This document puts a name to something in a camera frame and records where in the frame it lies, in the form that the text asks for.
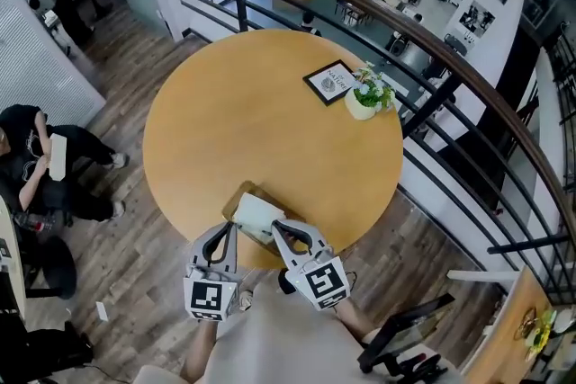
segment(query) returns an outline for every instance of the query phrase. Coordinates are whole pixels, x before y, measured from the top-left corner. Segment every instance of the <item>potted plant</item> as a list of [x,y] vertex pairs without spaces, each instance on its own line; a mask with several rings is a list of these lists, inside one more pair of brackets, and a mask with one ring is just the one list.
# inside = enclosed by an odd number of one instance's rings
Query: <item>potted plant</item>
[[394,104],[394,90],[383,80],[383,73],[376,74],[374,64],[366,62],[353,75],[355,82],[344,101],[352,117],[359,121],[371,119],[382,109],[388,111]]

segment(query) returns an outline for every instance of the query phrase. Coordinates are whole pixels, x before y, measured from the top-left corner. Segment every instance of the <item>hand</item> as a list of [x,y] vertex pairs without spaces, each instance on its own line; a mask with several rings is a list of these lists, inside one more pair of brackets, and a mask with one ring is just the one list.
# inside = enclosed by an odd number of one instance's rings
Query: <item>hand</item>
[[40,145],[42,146],[42,152],[44,156],[50,160],[52,156],[52,140],[50,138],[40,138]]
[[43,176],[48,169],[48,165],[50,164],[50,160],[47,156],[42,156],[36,162],[36,167],[34,168],[34,174],[38,176]]

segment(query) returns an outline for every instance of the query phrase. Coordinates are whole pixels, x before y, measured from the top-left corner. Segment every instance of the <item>framed picture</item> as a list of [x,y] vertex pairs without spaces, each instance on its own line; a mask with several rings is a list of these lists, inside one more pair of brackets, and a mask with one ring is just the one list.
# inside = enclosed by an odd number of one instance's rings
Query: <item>framed picture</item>
[[341,59],[303,78],[327,106],[343,97],[355,81],[352,70]]

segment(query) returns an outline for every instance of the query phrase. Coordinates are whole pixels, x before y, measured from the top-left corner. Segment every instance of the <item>wooden handrail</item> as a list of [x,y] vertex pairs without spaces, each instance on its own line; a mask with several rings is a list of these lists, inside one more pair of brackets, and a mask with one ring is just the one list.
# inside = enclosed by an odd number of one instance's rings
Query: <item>wooden handrail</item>
[[516,112],[508,105],[502,96],[482,77],[476,69],[459,55],[452,51],[436,35],[405,14],[391,8],[382,8],[374,0],[345,0],[369,14],[378,21],[390,26],[395,31],[409,38],[428,55],[440,59],[445,67],[462,80],[482,101],[486,107],[495,111],[514,135],[518,145],[525,152],[528,160],[542,178],[556,207],[560,212],[571,238],[576,242],[576,219],[573,216],[569,202],[563,193],[563,188],[554,173],[542,149],[534,142],[532,135],[522,123]]

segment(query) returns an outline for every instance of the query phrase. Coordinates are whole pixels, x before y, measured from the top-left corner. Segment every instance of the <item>white sneaker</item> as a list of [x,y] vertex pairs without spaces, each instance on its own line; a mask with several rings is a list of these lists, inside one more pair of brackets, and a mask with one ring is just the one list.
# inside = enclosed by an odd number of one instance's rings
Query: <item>white sneaker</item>
[[253,298],[254,295],[250,290],[245,290],[240,293],[239,304],[240,304],[240,310],[242,312],[246,312],[248,309],[250,309],[250,307],[252,306]]
[[126,211],[126,206],[124,205],[123,201],[113,201],[112,207],[114,209],[114,211],[112,213],[112,218],[119,218]]
[[112,163],[108,164],[107,167],[111,168],[112,170],[118,170],[119,168],[123,168],[128,164],[128,155],[122,153],[112,154]]

